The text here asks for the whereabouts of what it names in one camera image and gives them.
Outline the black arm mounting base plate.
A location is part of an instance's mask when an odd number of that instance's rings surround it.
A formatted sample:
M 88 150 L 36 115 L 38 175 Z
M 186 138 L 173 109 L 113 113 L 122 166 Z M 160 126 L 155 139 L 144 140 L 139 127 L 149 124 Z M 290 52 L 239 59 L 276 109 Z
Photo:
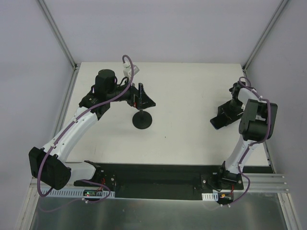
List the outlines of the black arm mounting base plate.
M 103 182 L 116 198 L 201 200 L 202 194 L 244 189 L 242 177 L 223 183 L 218 165 L 98 163 L 92 182 Z

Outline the blue cased smartphone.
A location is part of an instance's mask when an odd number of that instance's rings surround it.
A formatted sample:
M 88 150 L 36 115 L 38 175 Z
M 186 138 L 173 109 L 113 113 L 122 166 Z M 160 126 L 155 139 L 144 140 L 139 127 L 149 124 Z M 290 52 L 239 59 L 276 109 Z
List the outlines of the blue cased smartphone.
M 228 126 L 228 118 L 225 114 L 217 115 L 210 120 L 210 123 L 216 130 L 219 130 L 223 127 Z

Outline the black phone stand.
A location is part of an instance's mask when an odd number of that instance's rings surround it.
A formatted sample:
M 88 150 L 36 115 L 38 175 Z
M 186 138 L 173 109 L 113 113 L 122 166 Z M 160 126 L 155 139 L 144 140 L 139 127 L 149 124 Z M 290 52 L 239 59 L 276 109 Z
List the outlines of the black phone stand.
M 137 128 L 137 129 L 147 129 L 151 126 L 153 122 L 152 116 L 144 110 L 140 110 L 137 113 L 134 114 L 132 118 L 132 124 Z

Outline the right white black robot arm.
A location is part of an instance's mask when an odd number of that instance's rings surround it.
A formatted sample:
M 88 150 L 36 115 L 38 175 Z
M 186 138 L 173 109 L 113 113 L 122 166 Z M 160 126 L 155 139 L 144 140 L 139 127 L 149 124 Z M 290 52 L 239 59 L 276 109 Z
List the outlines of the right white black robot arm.
M 249 81 L 238 80 L 229 91 L 232 99 L 218 106 L 216 117 L 210 120 L 216 130 L 239 121 L 239 140 L 216 176 L 216 184 L 221 189 L 242 180 L 251 153 L 271 138 L 278 111 L 278 105 L 259 95 Z

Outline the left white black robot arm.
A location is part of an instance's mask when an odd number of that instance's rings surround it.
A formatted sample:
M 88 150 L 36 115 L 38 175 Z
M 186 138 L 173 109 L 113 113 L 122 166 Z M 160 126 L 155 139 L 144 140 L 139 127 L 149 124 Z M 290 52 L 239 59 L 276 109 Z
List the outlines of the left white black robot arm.
M 90 91 L 79 102 L 79 106 L 68 124 L 42 148 L 33 147 L 29 152 L 31 174 L 38 183 L 45 183 L 52 189 L 60 190 L 67 183 L 85 180 L 90 186 L 101 182 L 101 174 L 94 163 L 67 164 L 66 160 L 86 131 L 97 123 L 110 109 L 112 102 L 126 101 L 137 109 L 132 123 L 137 129 L 147 129 L 152 124 L 152 116 L 147 108 L 156 103 L 145 93 L 142 83 L 136 87 L 133 77 L 139 68 L 126 67 L 124 78 L 118 82 L 115 72 L 102 69 L 95 78 Z

